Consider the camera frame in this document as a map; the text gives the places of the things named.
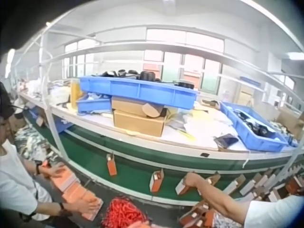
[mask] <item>red cable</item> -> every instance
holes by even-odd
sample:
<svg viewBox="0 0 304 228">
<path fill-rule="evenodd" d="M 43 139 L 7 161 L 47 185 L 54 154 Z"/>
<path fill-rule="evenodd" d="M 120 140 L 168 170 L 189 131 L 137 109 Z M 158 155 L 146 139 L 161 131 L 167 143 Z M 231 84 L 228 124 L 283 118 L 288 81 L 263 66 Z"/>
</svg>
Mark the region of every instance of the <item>red cable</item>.
<svg viewBox="0 0 304 228">
<path fill-rule="evenodd" d="M 110 202 L 101 224 L 104 228 L 127 228 L 137 221 L 146 220 L 147 216 L 128 199 L 116 197 Z"/>
</svg>

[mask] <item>hand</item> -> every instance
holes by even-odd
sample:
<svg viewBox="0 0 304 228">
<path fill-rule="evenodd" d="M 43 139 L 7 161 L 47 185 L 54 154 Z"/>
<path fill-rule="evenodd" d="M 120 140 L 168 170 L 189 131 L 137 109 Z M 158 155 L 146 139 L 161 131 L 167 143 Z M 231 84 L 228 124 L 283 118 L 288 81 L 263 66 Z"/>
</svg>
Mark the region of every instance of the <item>hand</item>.
<svg viewBox="0 0 304 228">
<path fill-rule="evenodd" d="M 193 172 L 188 172 L 184 178 L 184 185 L 196 188 L 197 182 L 201 179 L 203 179 L 203 178 L 201 176 L 199 176 L 198 174 L 193 173 Z"/>
<path fill-rule="evenodd" d="M 55 167 L 51 167 L 51 168 L 44 168 L 42 167 L 41 169 L 41 173 L 47 177 L 55 177 L 55 178 L 60 178 L 62 176 L 62 173 L 65 171 L 66 169 L 64 168 L 64 165 L 59 165 L 59 166 L 55 166 Z"/>
<path fill-rule="evenodd" d="M 81 214 L 88 213 L 93 214 L 99 209 L 99 203 L 97 199 L 90 199 L 89 201 L 80 199 L 72 204 L 72 208 L 74 211 L 77 211 Z"/>
</svg>

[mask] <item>white shelf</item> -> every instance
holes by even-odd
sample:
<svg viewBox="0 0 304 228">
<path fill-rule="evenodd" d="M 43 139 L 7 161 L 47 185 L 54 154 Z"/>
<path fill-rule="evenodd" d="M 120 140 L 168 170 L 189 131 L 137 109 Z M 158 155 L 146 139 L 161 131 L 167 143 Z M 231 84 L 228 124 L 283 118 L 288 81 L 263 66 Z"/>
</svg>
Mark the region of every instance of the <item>white shelf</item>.
<svg viewBox="0 0 304 228">
<path fill-rule="evenodd" d="M 28 95 L 21 94 L 22 97 L 43 107 L 40 101 L 35 100 Z M 92 132 L 104 135 L 109 138 L 123 141 L 125 143 L 141 146 L 144 148 L 153 148 L 154 150 L 168 152 L 190 157 L 201 157 L 202 153 L 208 153 L 209 159 L 225 159 L 225 160 L 268 160 L 290 157 L 294 150 L 282 151 L 280 153 L 272 152 L 218 152 L 206 150 L 201 145 L 191 144 L 189 140 L 179 132 L 165 127 L 161 138 L 148 135 L 128 135 L 123 129 L 115 128 L 113 120 L 98 115 L 79 116 L 76 112 L 70 112 L 65 108 L 52 107 L 51 111 L 54 115 L 59 116 L 75 125 L 88 129 Z"/>
</svg>

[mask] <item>blue plastic crate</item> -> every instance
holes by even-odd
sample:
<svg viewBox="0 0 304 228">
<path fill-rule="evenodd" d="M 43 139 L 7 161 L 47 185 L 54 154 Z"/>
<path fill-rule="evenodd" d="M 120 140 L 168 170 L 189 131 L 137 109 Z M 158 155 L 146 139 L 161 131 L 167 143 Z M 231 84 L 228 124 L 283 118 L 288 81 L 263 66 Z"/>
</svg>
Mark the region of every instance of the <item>blue plastic crate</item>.
<svg viewBox="0 0 304 228">
<path fill-rule="evenodd" d="M 247 124 L 245 124 L 233 112 L 233 110 L 229 109 L 228 107 L 242 110 L 243 112 L 249 114 L 250 116 L 267 125 L 268 127 L 272 128 L 272 126 L 268 121 L 266 121 L 250 107 L 222 102 L 221 111 L 232 121 L 233 126 L 236 129 L 240 139 L 248 149 L 265 152 L 280 152 L 283 147 L 288 146 L 288 142 L 280 133 L 272 133 L 270 135 L 271 138 L 261 137 L 254 134 L 252 130 L 247 126 Z"/>
<path fill-rule="evenodd" d="M 89 96 L 85 95 L 77 101 L 79 113 L 89 113 L 91 111 L 111 110 L 111 99 L 100 98 L 96 100 L 87 100 Z"/>
<path fill-rule="evenodd" d="M 38 118 L 38 108 L 37 107 L 30 109 L 29 113 L 32 115 L 33 119 L 36 120 Z M 68 128 L 70 128 L 71 126 L 73 126 L 73 124 L 71 122 L 68 122 L 56 115 L 53 115 L 53 118 L 54 118 L 56 130 L 58 131 L 58 133 L 62 133 L 63 131 L 65 131 Z"/>
<path fill-rule="evenodd" d="M 160 105 L 192 109 L 198 91 L 128 78 L 81 77 L 82 91 L 120 96 Z"/>
</svg>

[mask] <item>yellow bottle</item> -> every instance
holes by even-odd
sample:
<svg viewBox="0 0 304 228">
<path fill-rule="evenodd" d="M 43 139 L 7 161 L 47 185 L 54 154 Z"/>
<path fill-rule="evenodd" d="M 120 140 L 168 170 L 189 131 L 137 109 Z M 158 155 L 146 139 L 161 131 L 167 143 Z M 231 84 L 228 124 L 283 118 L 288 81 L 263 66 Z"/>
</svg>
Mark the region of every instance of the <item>yellow bottle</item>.
<svg viewBox="0 0 304 228">
<path fill-rule="evenodd" d="M 77 110 L 77 103 L 76 101 L 81 98 L 83 95 L 82 91 L 80 90 L 80 82 L 77 78 L 71 79 L 71 105 L 72 108 Z"/>
</svg>

